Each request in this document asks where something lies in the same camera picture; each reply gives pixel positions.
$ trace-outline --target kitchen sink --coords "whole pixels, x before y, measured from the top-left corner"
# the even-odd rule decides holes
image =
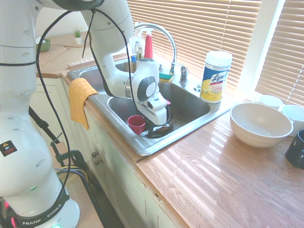
[[[115,63],[116,68],[128,72],[128,62],[122,60]],[[136,70],[136,63],[131,63],[131,71]],[[170,128],[162,132],[159,138],[136,135],[128,126],[127,119],[138,114],[131,99],[109,97],[104,89],[102,78],[96,66],[70,71],[73,78],[82,77],[99,93],[89,96],[89,99],[110,121],[113,127],[122,135],[139,155],[150,155],[171,144],[181,137],[193,132],[199,127],[214,120],[230,110],[233,103],[220,102],[209,104],[199,98],[200,93],[193,88],[197,83],[188,80],[187,85],[179,83],[177,76],[171,83],[159,83],[162,96],[171,102],[170,110],[174,121]]]

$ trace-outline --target white cup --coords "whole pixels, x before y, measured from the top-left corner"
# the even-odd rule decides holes
[[[283,105],[283,101],[281,101],[276,96],[271,95],[262,95],[260,96],[259,103],[263,105],[267,105],[269,107],[275,108],[276,110],[279,109],[281,105]]]
[[[281,112],[294,122],[294,130],[289,136],[295,137],[300,130],[304,129],[304,107],[293,104],[284,105]]]

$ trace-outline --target green bowl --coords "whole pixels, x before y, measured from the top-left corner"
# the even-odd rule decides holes
[[[44,39],[46,42],[42,43],[40,52],[46,52],[51,47],[51,40],[50,39]]]

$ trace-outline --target window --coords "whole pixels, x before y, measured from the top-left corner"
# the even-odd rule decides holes
[[[286,0],[256,87],[304,106],[304,0]]]
[[[225,92],[237,89],[261,0],[128,0],[134,22],[154,23],[173,36],[178,62],[202,78],[206,54],[223,50],[233,55]],[[153,32],[153,50],[172,61],[167,38]]]

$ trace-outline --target yellow towel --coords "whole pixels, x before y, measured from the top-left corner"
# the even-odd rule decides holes
[[[84,78],[73,80],[68,91],[71,119],[81,123],[87,130],[89,130],[89,125],[86,120],[84,105],[86,99],[93,94],[98,94],[98,92]]]

